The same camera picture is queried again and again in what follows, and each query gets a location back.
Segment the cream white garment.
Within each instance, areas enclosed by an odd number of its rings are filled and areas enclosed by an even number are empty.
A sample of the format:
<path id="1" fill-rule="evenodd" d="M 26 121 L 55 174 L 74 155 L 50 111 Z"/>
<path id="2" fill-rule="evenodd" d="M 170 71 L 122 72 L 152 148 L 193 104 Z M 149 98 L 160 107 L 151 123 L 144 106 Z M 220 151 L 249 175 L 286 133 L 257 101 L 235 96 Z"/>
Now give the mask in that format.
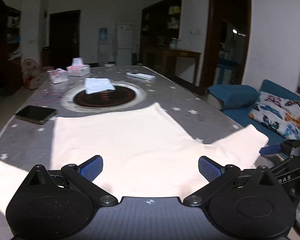
<path id="1" fill-rule="evenodd" d="M 94 183 L 115 197 L 185 198 L 207 185 L 198 171 L 201 156 L 251 168 L 267 142 L 253 125 L 233 125 L 228 136 L 205 142 L 189 135 L 158 103 L 125 112 L 53 117 L 43 125 L 13 120 L 0 139 L 0 211 L 37 163 L 59 169 L 100 155 L 103 170 Z"/>

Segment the butterfly pattern pillow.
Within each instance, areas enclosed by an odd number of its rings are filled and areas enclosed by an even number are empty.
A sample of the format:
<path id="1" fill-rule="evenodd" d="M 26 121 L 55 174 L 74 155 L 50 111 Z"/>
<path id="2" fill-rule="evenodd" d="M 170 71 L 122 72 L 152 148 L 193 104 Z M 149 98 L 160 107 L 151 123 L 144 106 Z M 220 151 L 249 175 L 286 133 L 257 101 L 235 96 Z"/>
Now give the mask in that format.
<path id="1" fill-rule="evenodd" d="M 300 101 L 260 92 L 249 118 L 285 139 L 300 139 Z"/>

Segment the blue sofa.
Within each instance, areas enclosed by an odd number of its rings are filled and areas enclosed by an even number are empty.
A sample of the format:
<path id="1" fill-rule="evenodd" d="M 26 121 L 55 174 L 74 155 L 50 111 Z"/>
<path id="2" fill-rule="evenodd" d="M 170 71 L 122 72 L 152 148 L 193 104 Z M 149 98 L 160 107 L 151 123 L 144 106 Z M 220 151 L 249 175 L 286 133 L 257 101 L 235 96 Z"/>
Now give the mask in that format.
<path id="1" fill-rule="evenodd" d="M 265 134 L 268 146 L 300 140 L 300 96 L 264 80 L 259 90 L 247 85 L 214 85 L 207 89 L 221 104 L 219 110 L 243 127 L 253 125 Z"/>

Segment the blue cushion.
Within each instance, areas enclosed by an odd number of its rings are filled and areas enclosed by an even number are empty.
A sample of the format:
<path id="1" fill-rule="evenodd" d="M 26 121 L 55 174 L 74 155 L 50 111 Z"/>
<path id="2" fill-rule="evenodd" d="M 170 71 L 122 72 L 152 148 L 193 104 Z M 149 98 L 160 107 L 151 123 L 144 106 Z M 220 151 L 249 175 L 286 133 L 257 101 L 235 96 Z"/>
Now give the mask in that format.
<path id="1" fill-rule="evenodd" d="M 214 85 L 207 89 L 205 101 L 218 110 L 239 109 L 252 105 L 259 92 L 247 85 Z"/>

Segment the round black table hotplate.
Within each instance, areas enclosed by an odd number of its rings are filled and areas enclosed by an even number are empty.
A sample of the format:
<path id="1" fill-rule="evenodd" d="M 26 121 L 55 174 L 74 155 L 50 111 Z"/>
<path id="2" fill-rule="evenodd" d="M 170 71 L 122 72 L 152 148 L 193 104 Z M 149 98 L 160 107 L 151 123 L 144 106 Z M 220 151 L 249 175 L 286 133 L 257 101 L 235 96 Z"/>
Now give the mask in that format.
<path id="1" fill-rule="evenodd" d="M 61 105 L 73 112 L 103 113 L 136 106 L 147 98 L 146 92 L 135 84 L 124 81 L 112 84 L 115 90 L 94 94 L 86 94 L 83 85 L 72 88 L 62 97 Z"/>

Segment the white folded paper towel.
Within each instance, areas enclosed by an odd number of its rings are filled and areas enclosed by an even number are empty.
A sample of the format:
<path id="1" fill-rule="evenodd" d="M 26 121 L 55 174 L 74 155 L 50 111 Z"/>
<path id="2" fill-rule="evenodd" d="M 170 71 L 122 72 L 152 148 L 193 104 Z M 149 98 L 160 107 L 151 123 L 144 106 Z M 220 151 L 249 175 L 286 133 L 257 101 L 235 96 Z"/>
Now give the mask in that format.
<path id="1" fill-rule="evenodd" d="M 84 81 L 86 94 L 94 94 L 107 90 L 115 90 L 115 86 L 106 78 L 86 78 Z"/>

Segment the small pink tissue pack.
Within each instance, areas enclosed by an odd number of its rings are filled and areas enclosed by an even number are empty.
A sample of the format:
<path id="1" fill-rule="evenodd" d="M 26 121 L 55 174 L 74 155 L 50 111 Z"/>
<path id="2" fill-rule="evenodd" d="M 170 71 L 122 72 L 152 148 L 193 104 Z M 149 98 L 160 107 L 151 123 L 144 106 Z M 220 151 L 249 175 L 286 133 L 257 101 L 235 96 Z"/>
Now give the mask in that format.
<path id="1" fill-rule="evenodd" d="M 68 81 L 68 72 L 66 70 L 57 68 L 47 72 L 52 84 L 58 84 Z"/>

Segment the pink fan on floor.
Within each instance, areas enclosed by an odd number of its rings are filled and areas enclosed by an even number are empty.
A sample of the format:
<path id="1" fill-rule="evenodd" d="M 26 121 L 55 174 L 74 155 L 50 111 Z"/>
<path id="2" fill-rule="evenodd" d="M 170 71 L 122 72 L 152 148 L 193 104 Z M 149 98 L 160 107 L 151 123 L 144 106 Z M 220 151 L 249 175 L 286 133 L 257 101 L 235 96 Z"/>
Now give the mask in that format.
<path id="1" fill-rule="evenodd" d="M 42 67 L 32 59 L 25 59 L 21 64 L 24 87 L 29 90 L 37 89 L 47 79 L 48 71 L 53 67 Z"/>

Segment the white remote control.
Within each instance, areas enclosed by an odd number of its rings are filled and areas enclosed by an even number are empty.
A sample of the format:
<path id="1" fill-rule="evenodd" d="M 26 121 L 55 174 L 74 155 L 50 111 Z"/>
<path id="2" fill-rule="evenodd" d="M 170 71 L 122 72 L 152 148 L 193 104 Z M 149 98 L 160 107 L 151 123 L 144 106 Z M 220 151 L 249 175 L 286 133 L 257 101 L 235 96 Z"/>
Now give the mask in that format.
<path id="1" fill-rule="evenodd" d="M 148 74 L 143 74 L 143 73 L 135 73 L 135 72 L 127 72 L 127 76 L 138 78 L 138 79 L 143 79 L 147 81 L 152 81 L 155 79 L 154 75 L 148 75 Z"/>

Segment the dark wooden side table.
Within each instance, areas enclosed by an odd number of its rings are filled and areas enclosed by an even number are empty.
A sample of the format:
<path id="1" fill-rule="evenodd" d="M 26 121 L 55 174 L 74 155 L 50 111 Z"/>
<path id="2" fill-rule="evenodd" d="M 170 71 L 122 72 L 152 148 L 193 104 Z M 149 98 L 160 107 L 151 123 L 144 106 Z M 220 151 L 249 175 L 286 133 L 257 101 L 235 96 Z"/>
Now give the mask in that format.
<path id="1" fill-rule="evenodd" d="M 196 86 L 201 53 L 172 48 L 145 48 L 141 52 L 142 64 L 171 81 Z"/>

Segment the water dispenser with blue bottle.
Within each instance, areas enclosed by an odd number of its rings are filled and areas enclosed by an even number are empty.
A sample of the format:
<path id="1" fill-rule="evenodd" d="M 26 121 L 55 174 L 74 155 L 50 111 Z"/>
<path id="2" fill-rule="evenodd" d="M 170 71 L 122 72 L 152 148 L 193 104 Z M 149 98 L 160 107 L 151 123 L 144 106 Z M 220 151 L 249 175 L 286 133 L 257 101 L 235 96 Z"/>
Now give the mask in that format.
<path id="1" fill-rule="evenodd" d="M 103 66 L 109 62 L 108 55 L 108 29 L 100 28 L 98 35 L 98 65 Z"/>

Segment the dark wooden shelf cabinet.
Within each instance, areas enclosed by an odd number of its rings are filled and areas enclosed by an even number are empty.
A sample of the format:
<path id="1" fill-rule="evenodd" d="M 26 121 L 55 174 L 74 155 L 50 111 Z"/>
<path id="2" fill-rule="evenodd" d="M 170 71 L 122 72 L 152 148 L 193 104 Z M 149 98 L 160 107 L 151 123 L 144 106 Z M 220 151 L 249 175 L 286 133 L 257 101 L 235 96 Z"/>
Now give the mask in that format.
<path id="1" fill-rule="evenodd" d="M 12 95 L 23 85 L 20 66 L 8 60 L 8 12 L 0 0 L 0 96 Z"/>

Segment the dark wooden door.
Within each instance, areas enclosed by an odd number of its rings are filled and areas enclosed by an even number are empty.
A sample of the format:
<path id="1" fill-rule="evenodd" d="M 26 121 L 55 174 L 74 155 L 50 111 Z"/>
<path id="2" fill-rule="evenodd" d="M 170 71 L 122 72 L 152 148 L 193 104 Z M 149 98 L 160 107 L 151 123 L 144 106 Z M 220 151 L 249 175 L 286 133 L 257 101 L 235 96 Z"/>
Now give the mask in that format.
<path id="1" fill-rule="evenodd" d="M 51 65 L 66 70 L 72 59 L 79 57 L 79 25 L 81 10 L 50 14 L 49 48 Z"/>

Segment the white refrigerator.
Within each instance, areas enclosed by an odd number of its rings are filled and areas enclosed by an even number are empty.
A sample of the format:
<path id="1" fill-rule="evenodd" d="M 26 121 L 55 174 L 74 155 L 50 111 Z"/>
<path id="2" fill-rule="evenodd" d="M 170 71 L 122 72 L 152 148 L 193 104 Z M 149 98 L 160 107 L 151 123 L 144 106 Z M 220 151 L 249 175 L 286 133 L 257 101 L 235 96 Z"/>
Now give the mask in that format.
<path id="1" fill-rule="evenodd" d="M 132 62 L 133 25 L 116 25 L 116 64 L 128 66 Z"/>

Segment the dark wall shelf unit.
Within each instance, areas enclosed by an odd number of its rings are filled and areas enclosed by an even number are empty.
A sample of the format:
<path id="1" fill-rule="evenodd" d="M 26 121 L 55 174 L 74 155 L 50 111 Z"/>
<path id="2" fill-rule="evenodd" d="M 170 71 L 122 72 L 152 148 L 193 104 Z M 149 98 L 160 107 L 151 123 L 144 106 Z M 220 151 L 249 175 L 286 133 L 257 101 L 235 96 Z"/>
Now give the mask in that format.
<path id="1" fill-rule="evenodd" d="M 145 63 L 146 51 L 168 48 L 179 39 L 182 0 L 162 0 L 142 9 L 140 60 Z"/>

